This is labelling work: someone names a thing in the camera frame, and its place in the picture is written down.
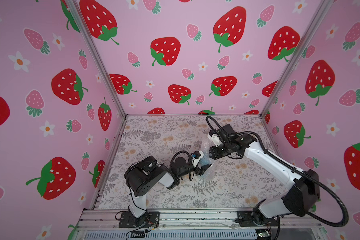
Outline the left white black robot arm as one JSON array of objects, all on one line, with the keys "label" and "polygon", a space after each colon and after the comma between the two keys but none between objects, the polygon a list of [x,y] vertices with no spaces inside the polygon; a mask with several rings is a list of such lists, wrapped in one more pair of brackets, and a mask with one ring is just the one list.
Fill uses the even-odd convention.
[{"label": "left white black robot arm", "polygon": [[158,163],[153,156],[130,166],[124,174],[132,197],[128,207],[130,215],[139,219],[147,214],[146,197],[157,183],[171,190],[180,185],[183,177],[187,176],[192,181],[194,176],[204,175],[212,164],[201,164],[203,157],[202,151],[191,154],[180,151],[172,157],[169,167]]}]

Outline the clear bubble wrap sheet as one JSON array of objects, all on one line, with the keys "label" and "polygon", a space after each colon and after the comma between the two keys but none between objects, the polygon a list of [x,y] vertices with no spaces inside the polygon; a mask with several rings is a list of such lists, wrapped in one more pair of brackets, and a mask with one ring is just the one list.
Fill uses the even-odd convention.
[{"label": "clear bubble wrap sheet", "polygon": [[204,182],[212,181],[216,174],[215,160],[210,158],[210,147],[212,147],[210,140],[202,140],[200,151],[203,152],[204,156],[198,162],[195,175]]}]

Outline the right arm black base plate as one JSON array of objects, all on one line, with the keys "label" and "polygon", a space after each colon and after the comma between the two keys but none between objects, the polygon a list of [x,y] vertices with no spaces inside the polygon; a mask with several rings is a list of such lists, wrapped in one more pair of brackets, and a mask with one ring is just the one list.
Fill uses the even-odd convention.
[{"label": "right arm black base plate", "polygon": [[280,220],[278,220],[277,217],[268,219],[260,212],[237,211],[235,223],[241,227],[277,227]]}]

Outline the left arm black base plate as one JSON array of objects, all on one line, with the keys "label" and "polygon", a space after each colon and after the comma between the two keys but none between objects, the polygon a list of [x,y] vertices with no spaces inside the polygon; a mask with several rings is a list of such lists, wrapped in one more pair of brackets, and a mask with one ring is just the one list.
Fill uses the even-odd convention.
[{"label": "left arm black base plate", "polygon": [[119,220],[119,228],[130,229],[130,228],[149,228],[156,226],[160,222],[160,212],[147,212],[142,216],[136,218],[130,212],[122,212]]}]

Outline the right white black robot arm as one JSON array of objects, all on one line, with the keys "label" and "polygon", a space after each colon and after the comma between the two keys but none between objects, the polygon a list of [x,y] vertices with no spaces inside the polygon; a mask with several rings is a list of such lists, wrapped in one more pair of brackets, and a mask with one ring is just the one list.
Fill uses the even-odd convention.
[{"label": "right white black robot arm", "polygon": [[312,170],[304,172],[275,156],[264,147],[260,137],[248,133],[227,137],[209,133],[208,139],[214,143],[210,147],[212,159],[217,160],[232,153],[246,157],[271,173],[288,190],[282,196],[259,202],[252,213],[256,222],[289,214],[303,217],[320,198],[318,174]]}]

